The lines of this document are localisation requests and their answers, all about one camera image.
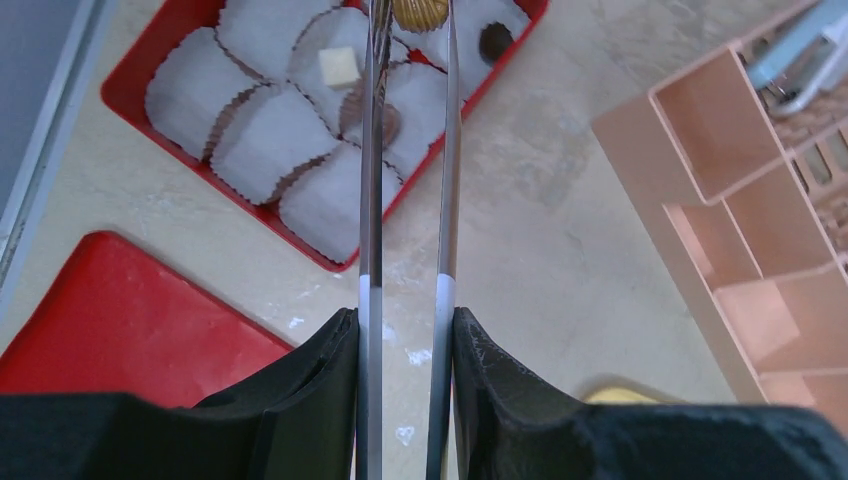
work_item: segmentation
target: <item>red plastic container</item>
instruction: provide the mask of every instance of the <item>red plastic container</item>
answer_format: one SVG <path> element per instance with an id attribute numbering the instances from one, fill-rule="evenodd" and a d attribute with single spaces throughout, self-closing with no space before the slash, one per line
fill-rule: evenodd
<path id="1" fill-rule="evenodd" d="M 486 80 L 480 85 L 476 92 L 468 99 L 462 109 L 463 118 L 467 117 L 486 91 L 498 77 L 500 72 L 515 55 L 515 52 L 524 44 L 527 36 L 532 32 L 548 7 L 549 0 L 515 0 L 530 17 L 530 23 L 524 33 L 515 41 L 495 65 Z M 137 128 L 141 133 L 147 135 L 151 140 L 158 143 L 162 148 L 170 152 L 177 160 L 193 170 L 204 180 L 229 197 L 233 202 L 239 204 L 244 210 L 251 213 L 268 228 L 277 232 L 295 248 L 312 258 L 318 265 L 331 272 L 347 270 L 356 261 L 358 251 L 355 252 L 344 263 L 336 263 L 317 250 L 306 244 L 291 232 L 273 209 L 251 205 L 241 198 L 233 189 L 222 182 L 208 165 L 200 163 L 194 157 L 185 153 L 178 145 L 155 131 L 147 119 L 144 111 L 144 95 L 147 84 L 153 79 L 156 68 L 165 61 L 171 50 L 180 41 L 203 26 L 215 26 L 218 23 L 218 12 L 224 6 L 226 0 L 166 0 L 162 8 L 150 22 L 150 25 L 142 32 L 129 52 L 118 63 L 109 78 L 103 83 L 101 97 L 103 102 L 117 113 L 121 118 Z M 358 0 L 348 0 L 349 5 L 359 5 Z M 426 61 L 420 52 L 414 52 L 412 58 L 417 61 Z M 427 157 L 407 179 L 403 188 L 394 202 L 383 215 L 383 221 L 392 214 L 398 203 L 407 195 L 415 185 L 421 173 L 433 162 L 436 155 L 442 150 L 444 135 L 430 147 Z"/>
<path id="2" fill-rule="evenodd" d="M 111 232 L 86 235 L 0 357 L 0 393 L 188 407 L 292 347 Z"/>

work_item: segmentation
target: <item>white square object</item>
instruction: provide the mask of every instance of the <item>white square object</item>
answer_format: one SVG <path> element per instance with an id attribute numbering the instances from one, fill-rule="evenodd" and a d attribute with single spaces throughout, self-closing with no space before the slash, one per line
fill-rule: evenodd
<path id="1" fill-rule="evenodd" d="M 350 88 L 359 80 L 359 66 L 353 47 L 327 48 L 318 52 L 324 85 L 340 90 Z"/>

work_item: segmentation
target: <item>beige plastic organizer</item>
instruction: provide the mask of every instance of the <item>beige plastic organizer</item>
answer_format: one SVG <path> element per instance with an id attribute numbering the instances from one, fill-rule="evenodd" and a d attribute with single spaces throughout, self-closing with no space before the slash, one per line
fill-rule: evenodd
<path id="1" fill-rule="evenodd" d="M 743 65 L 813 3 L 593 128 L 739 400 L 848 433 L 848 82 L 776 122 Z"/>

